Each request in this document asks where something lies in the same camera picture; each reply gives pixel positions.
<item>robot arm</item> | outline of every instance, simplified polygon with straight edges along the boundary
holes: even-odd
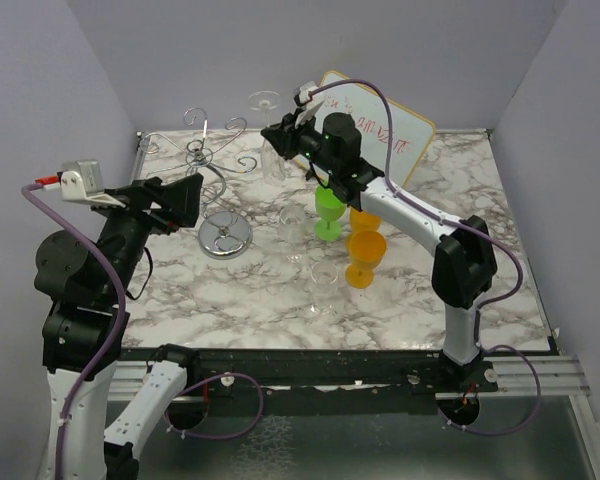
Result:
[[[432,220],[431,217],[398,198],[387,186],[384,173],[360,156],[362,136],[351,115],[332,113],[315,129],[315,112],[321,96],[310,95],[315,84],[307,84],[296,95],[298,108],[276,125],[262,130],[262,136],[285,159],[304,156],[329,176],[328,187],[340,201],[377,215],[409,235],[433,257],[432,287],[445,303],[446,337],[444,355],[459,367],[480,357],[475,305],[491,288],[497,265],[489,242],[464,230]],[[447,214],[417,197],[402,195],[438,217],[464,223],[488,234],[479,217],[467,220]]]

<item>clear wine glass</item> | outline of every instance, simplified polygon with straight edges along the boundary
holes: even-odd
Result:
[[[265,123],[268,127],[269,111],[278,106],[280,95],[268,90],[256,92],[249,96],[247,104],[252,110],[258,110],[264,113]],[[274,186],[279,186],[286,177],[284,168],[284,159],[278,155],[267,140],[263,140],[260,147],[260,165],[262,167],[263,180]]]

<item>screw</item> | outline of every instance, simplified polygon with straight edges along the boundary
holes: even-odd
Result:
[[[498,381],[498,374],[493,368],[487,368],[484,371],[484,378],[487,382],[496,383]]]
[[[225,387],[230,387],[231,385],[233,385],[233,382],[235,382],[236,379],[235,377],[222,377],[220,379],[220,383],[222,383]]]

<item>orange cup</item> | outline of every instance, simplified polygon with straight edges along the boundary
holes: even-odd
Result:
[[[359,212],[355,208],[351,208],[351,213],[349,214],[351,235],[349,235],[346,240],[347,248],[349,248],[349,242],[355,233],[362,232],[363,230],[373,230],[375,232],[380,228],[381,223],[382,219],[380,217],[371,215],[367,212]]]
[[[345,272],[347,283],[354,288],[367,288],[373,283],[373,269],[387,251],[387,241],[374,230],[362,230],[351,235],[347,248],[351,260]]]

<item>clear glass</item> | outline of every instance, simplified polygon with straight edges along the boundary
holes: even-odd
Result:
[[[252,110],[258,110],[264,113],[265,124],[268,127],[269,110],[278,106],[280,95],[276,92],[262,91],[249,96],[247,104]],[[284,168],[284,159],[276,153],[271,144],[264,140],[260,147],[260,165],[262,167],[262,179],[265,183],[274,186],[280,186],[286,177]]]
[[[326,315],[333,311],[338,297],[338,267],[333,262],[318,262],[311,267],[311,311]]]
[[[271,144],[264,140],[260,147],[260,166],[262,179],[269,185],[279,186],[286,178],[284,159],[278,155]]]
[[[289,244],[287,259],[298,263],[302,259],[301,244],[306,236],[307,215],[299,205],[288,205],[280,212],[278,233],[280,238]]]

